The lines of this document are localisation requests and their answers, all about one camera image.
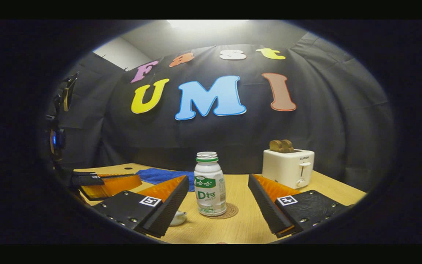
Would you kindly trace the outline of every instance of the blue cloth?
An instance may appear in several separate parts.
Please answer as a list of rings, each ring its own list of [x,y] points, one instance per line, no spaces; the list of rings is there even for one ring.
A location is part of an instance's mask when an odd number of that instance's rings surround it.
[[[149,182],[151,184],[158,184],[161,182],[165,182],[169,179],[174,179],[182,175],[188,176],[188,182],[189,182],[189,192],[195,191],[195,184],[194,184],[194,173],[193,172],[178,172],[178,171],[168,171],[165,169],[156,169],[156,168],[150,168],[150,169],[141,169],[136,172],[136,174],[139,175],[142,181]]]

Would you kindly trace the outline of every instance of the ceiling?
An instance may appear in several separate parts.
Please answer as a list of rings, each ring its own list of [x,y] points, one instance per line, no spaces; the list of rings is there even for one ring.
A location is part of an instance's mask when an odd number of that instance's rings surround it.
[[[213,45],[256,44],[290,48],[306,30],[281,20],[249,20],[225,29],[184,30],[156,20],[121,36],[151,59]]]

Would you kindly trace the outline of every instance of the table surface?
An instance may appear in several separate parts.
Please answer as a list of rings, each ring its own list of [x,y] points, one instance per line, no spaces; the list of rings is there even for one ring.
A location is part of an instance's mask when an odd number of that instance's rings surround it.
[[[148,168],[151,167],[129,163],[109,167],[76,169],[75,171],[113,174],[135,173],[141,169]],[[266,244],[288,237],[278,239],[276,235],[271,233],[252,192],[248,188],[248,174],[225,174],[224,178],[226,181],[226,202],[235,205],[239,210],[235,216],[228,219],[210,219],[201,215],[198,212],[195,193],[188,192],[179,207],[180,211],[186,212],[186,221],[183,224],[169,227],[166,235],[159,240],[172,244],[216,244],[218,242],[228,244]],[[139,187],[129,191],[139,192],[152,185],[143,182]],[[298,189],[300,192],[308,190],[318,191],[343,205],[354,204],[366,194],[315,171],[312,172],[310,184]],[[90,205],[101,202],[85,200]]]

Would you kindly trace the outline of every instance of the letter m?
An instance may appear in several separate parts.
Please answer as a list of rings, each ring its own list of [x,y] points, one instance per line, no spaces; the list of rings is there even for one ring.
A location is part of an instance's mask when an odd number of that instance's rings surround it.
[[[207,91],[199,82],[187,82],[179,85],[182,90],[180,111],[175,115],[177,120],[187,120],[195,117],[191,110],[192,102],[201,116],[206,117],[211,110],[214,100],[218,99],[218,106],[213,110],[217,116],[241,115],[246,112],[245,106],[240,104],[237,92],[239,76],[223,76],[216,79]]]

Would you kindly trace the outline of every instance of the toaster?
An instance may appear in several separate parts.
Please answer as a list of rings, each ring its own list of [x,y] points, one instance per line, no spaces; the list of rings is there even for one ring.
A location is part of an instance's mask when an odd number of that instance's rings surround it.
[[[263,177],[293,189],[307,186],[314,167],[315,153],[294,149],[291,153],[263,151]]]

